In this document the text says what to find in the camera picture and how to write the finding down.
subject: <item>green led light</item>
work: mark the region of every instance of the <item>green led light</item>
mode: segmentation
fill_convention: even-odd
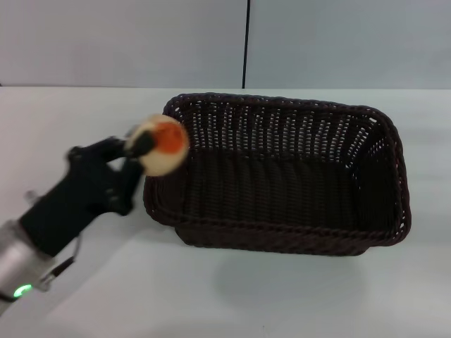
[[[14,292],[14,297],[21,297],[25,292],[30,291],[32,288],[33,287],[31,286],[31,284],[23,285],[22,287],[19,287],[16,292]]]

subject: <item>white wall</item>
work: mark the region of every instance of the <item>white wall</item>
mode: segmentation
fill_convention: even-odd
[[[451,88],[451,1],[254,0],[249,88]]]
[[[0,0],[0,83],[240,87],[243,0]]]

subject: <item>round bread toy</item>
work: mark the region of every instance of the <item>round bread toy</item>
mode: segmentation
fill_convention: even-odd
[[[131,149],[143,132],[148,132],[155,142],[150,152],[138,157],[145,175],[166,175],[185,160],[190,141],[185,128],[177,120],[166,115],[153,115],[132,133],[125,148]]]

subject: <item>white tabletop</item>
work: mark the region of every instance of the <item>white tabletop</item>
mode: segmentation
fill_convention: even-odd
[[[78,262],[48,294],[33,291],[4,314],[0,337],[450,337],[451,91],[0,88],[3,221],[26,210],[25,191],[58,182],[67,149],[124,135],[181,92],[207,91],[387,113],[404,144],[409,236],[349,258],[197,249],[147,216],[139,192],[132,215],[85,230]]]

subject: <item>brown woven basket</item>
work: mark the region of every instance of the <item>brown woven basket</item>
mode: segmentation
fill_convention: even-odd
[[[144,203],[186,244],[353,256],[410,230],[401,140],[374,108],[208,93],[164,114],[186,127],[190,155],[146,179]]]

